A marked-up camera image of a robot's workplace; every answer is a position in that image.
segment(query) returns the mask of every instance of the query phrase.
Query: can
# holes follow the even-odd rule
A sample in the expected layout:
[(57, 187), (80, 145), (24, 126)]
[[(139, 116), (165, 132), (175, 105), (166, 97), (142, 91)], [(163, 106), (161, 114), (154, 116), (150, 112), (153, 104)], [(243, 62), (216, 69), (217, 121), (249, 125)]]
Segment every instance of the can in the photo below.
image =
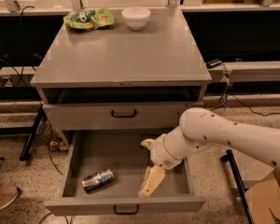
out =
[(91, 189), (100, 188), (103, 185), (110, 183), (114, 180), (113, 173), (110, 169), (97, 172), (93, 175), (89, 175), (82, 180), (82, 187), (88, 191)]

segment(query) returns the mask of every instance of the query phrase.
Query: green chip bag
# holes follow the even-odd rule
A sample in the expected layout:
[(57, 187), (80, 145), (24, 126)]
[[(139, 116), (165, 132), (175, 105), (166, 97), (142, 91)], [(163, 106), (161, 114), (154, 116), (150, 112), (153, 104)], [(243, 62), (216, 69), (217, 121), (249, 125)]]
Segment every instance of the green chip bag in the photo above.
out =
[(113, 14), (107, 8), (80, 11), (63, 17), (63, 21), (66, 26), (82, 30), (95, 30), (114, 24)]

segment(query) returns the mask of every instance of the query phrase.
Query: floor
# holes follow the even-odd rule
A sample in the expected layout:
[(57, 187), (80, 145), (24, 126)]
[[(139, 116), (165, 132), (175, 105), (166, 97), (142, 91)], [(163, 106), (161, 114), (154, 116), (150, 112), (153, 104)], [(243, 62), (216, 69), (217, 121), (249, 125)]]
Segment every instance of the floor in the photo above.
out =
[[(280, 95), (237, 96), (243, 103), (261, 113), (280, 112)], [(207, 109), (219, 105), (219, 97), (205, 97), (204, 107)], [(16, 120), (9, 112), (16, 107), (0, 105), (0, 127), (4, 125), (19, 125), (30, 123), (34, 116), (33, 105), (21, 105), (24, 109), (21, 119)], [(236, 122), (245, 122), (262, 126), (280, 128), (280, 115), (263, 117), (253, 114), (247, 107), (230, 96), (226, 108), (215, 110), (220, 116)], [(49, 158), (48, 141), (39, 134), (31, 149), (32, 158), (20, 161), (21, 148), (26, 140), (25, 135), (0, 137), (0, 188), (17, 185), (21, 189), (20, 196), (9, 207), (0, 210), (0, 224), (13, 223), (67, 223), (64, 217), (49, 216), (43, 222), (42, 218), (49, 213), (44, 206), (45, 201), (58, 196), (59, 186), (63, 179)], [(227, 147), (215, 145), (205, 152), (189, 158), (192, 182), (197, 196), (206, 197), (206, 203), (197, 213), (170, 213), (135, 216), (91, 216), (75, 217), (72, 223), (248, 223), (244, 208), (234, 189), (235, 184), (229, 165), (222, 164), (220, 157)], [(256, 161), (234, 150), (233, 152), (244, 180), (261, 180), (273, 168)], [(51, 152), (51, 157), (61, 172), (67, 152)]]

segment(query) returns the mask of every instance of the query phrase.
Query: bowl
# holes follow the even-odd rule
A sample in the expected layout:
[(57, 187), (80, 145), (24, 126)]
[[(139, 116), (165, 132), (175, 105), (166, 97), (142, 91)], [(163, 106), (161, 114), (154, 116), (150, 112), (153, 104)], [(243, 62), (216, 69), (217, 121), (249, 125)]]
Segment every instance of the bowl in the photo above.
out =
[(149, 20), (150, 11), (146, 7), (127, 7), (123, 9), (122, 16), (132, 30), (141, 30)]

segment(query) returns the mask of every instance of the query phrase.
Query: person's foot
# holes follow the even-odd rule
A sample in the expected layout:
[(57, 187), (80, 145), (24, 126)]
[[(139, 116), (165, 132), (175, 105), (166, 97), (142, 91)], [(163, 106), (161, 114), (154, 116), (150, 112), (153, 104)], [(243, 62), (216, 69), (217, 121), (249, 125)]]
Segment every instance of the person's foot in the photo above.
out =
[(18, 196), (18, 187), (0, 189), (0, 210), (10, 205)]

